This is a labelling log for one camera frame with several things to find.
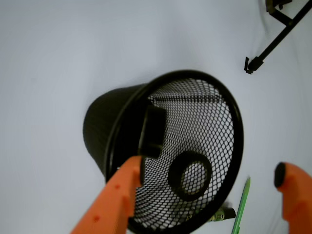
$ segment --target black rim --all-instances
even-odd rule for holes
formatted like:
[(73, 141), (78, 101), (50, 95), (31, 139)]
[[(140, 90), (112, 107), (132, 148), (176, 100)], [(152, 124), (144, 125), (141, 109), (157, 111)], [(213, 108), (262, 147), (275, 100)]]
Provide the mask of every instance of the black rim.
[(213, 85), (216, 89), (219, 90), (220, 94), (224, 97), (227, 105), (229, 106), (229, 110), (232, 116), (233, 121), (233, 129), (234, 129), (234, 148), (232, 154), (232, 160), (229, 166), (229, 170), (225, 179), (222, 183), (222, 186), (218, 190), (215, 198), (200, 212), (200, 215), (197, 215), (196, 218), (190, 219), (188, 222), (181, 223), (173, 228), (168, 228), (163, 231), (154, 231), (153, 229), (147, 229), (142, 227), (140, 224), (136, 223), (134, 220), (129, 219), (128, 228), (135, 233), (143, 234), (143, 233), (190, 233), (201, 225), (203, 225), (207, 220), (221, 207), (223, 202), (225, 201), (227, 195), (230, 193), (234, 182), (236, 180), (240, 163), (242, 160), (243, 155), (243, 147), (244, 147), (244, 134), (243, 134), (243, 123), (242, 118), (238, 109), (238, 105), (233, 98), (230, 91), (217, 79), (214, 77), (199, 71), (193, 70), (182, 70), (182, 71), (175, 71), (164, 74), (150, 83), (143, 86), (139, 89), (125, 104), (123, 110), (120, 111), (112, 131), (110, 133), (108, 139), (108, 147), (106, 148), (105, 154), (107, 157), (106, 160), (108, 163), (106, 164), (106, 169), (104, 169), (105, 179), (106, 182), (112, 177), (115, 173), (116, 169), (112, 168), (112, 160), (114, 156), (114, 148), (116, 139), (120, 130), (120, 126), (122, 123), (123, 118), (127, 114), (127, 110), (131, 108), (131, 106), (136, 105), (139, 103), (140, 100), (143, 98), (147, 98), (151, 93), (157, 90), (160, 86), (170, 83), (174, 80), (186, 79), (186, 78), (193, 78), (193, 79), (201, 79), (205, 80), (211, 85)]

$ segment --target white surface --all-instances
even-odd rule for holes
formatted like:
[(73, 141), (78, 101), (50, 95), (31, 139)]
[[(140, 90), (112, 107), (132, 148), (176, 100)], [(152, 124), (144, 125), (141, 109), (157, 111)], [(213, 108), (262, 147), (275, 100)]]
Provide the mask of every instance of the white surface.
[(0, 1), (0, 233), (69, 233), (104, 185), (82, 139), (89, 104), (177, 69), (215, 76), (240, 107), (244, 156), (227, 199), (237, 211), (250, 175), (240, 234), (287, 233), (273, 172), (290, 161), (312, 173), (311, 24), (309, 12), (250, 76), (245, 56), (283, 28), (264, 0)]

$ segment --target black rubber tip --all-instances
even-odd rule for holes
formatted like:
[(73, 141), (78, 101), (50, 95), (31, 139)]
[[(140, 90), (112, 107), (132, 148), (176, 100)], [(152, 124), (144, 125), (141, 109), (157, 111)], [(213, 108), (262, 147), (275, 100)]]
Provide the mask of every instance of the black rubber tip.
[(286, 172), (286, 166), (283, 162), (280, 162), (275, 169), (274, 185), (276, 188), (279, 188), (284, 183)]
[(223, 208), (224, 220), (230, 218), (236, 218), (236, 213), (233, 208)]

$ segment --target black mesh trash can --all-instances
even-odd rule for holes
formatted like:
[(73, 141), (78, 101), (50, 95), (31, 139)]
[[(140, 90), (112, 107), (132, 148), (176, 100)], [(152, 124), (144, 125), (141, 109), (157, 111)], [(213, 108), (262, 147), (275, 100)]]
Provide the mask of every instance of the black mesh trash can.
[(167, 112), (164, 143), (158, 159), (146, 159), (128, 227), (190, 233), (217, 211), (234, 184), (243, 153), (241, 115), (228, 89), (198, 71), (105, 93), (89, 107), (83, 136), (106, 181), (137, 154), (148, 105)]

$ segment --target black cylinder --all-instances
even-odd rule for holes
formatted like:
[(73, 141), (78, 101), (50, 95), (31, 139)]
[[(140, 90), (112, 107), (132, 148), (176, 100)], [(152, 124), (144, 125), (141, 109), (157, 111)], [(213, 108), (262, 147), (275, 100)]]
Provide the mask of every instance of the black cylinder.
[[(85, 145), (106, 181), (138, 154), (148, 105), (166, 111), (164, 141), (159, 158), (145, 160), (128, 227), (135, 233), (190, 233), (216, 213), (234, 184), (243, 153), (241, 115), (229, 90), (199, 71), (109, 91), (91, 104), (83, 126)], [(175, 163), (180, 155), (190, 157), (181, 158), (187, 160), (181, 168)]]

